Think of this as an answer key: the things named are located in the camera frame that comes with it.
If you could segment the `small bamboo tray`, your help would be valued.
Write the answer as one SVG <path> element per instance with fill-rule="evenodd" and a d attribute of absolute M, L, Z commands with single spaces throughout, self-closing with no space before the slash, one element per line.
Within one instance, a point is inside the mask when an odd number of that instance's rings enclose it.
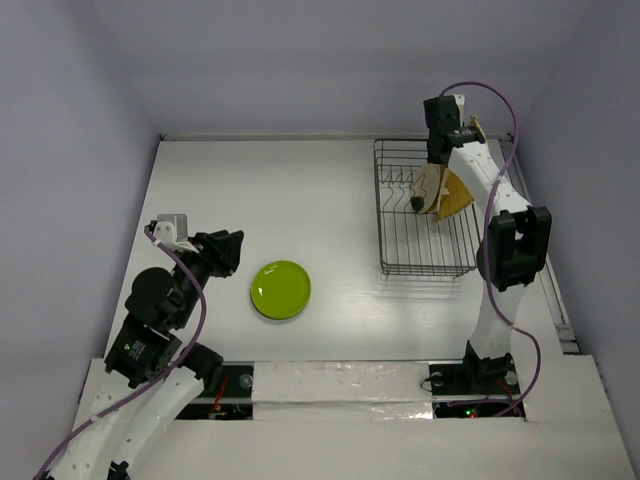
<path fill-rule="evenodd" d="M 449 169 L 440 164 L 425 162 L 414 174 L 410 186 L 411 198 L 423 197 L 426 210 L 424 213 L 437 213 L 442 201 L 449 195 L 446 183 Z"/>

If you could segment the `grey green plate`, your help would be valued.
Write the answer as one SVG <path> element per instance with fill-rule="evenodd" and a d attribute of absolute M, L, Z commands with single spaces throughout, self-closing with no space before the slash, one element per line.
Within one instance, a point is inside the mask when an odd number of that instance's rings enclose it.
<path fill-rule="evenodd" d="M 426 210 L 425 200 L 423 197 L 412 197 L 410 204 L 413 211 L 417 214 L 424 213 Z"/>

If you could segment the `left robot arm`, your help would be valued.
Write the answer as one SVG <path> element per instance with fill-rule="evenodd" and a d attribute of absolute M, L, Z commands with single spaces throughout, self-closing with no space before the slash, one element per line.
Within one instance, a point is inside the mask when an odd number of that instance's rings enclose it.
<path fill-rule="evenodd" d="M 39 479 L 135 479 L 169 425 L 199 395 L 223 380 L 223 358 L 199 343 L 182 342 L 193 311 L 201 331 L 204 288 L 238 269 L 243 231 L 187 234 L 181 217 L 160 216 L 144 228 L 152 245 L 174 263 L 134 279 L 127 315 L 104 359 L 104 374 L 88 417 L 54 449 Z"/>

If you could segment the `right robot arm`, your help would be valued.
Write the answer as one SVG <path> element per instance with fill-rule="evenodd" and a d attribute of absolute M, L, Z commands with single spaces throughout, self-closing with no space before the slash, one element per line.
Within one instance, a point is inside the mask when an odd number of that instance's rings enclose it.
<path fill-rule="evenodd" d="M 440 95 L 423 106 L 428 162 L 457 177 L 484 211 L 476 263 L 485 287 L 477 323 L 462 360 L 431 366 L 428 379 L 432 392 L 440 396 L 483 396 L 513 370 L 511 337 L 517 311 L 545 266 L 552 216 L 514 189 L 480 127 L 463 124 L 463 97 Z"/>

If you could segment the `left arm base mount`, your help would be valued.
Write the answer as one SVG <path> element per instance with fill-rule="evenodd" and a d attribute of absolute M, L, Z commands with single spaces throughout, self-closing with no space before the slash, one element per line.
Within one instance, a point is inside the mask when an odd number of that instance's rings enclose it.
<path fill-rule="evenodd" d="M 253 383 L 253 364 L 203 362 L 176 368 L 165 385 L 178 394 L 193 393 L 194 388 L 188 390 L 191 384 L 204 387 L 187 403 L 178 403 L 177 420 L 226 421 L 253 418 Z"/>

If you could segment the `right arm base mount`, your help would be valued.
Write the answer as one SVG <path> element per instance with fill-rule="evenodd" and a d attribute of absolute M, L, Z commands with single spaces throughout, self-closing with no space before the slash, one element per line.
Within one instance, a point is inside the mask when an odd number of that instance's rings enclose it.
<path fill-rule="evenodd" d="M 477 384 L 468 380 L 465 374 L 462 364 L 429 365 L 429 373 L 420 387 L 431 394 L 436 419 L 526 418 L 514 371 Z"/>

